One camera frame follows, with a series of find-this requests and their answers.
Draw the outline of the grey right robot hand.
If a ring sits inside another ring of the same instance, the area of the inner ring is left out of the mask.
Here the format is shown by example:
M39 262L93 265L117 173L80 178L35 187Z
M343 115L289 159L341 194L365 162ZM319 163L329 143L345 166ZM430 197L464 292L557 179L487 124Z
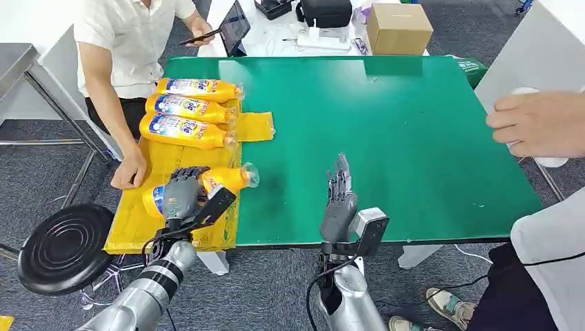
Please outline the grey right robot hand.
M320 226L326 242L347 242L349 227L357 212L357 195L352 190L350 168L344 153L335 160L334 172L328 171L328 198Z

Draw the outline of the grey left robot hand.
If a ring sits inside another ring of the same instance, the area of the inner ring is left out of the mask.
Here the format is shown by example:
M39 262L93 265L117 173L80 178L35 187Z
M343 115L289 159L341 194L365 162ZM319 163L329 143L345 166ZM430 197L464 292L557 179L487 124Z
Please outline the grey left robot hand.
M209 169L208 166L177 168L170 175L163 191L162 215L165 219L191 217L207 202L208 194L199 178Z

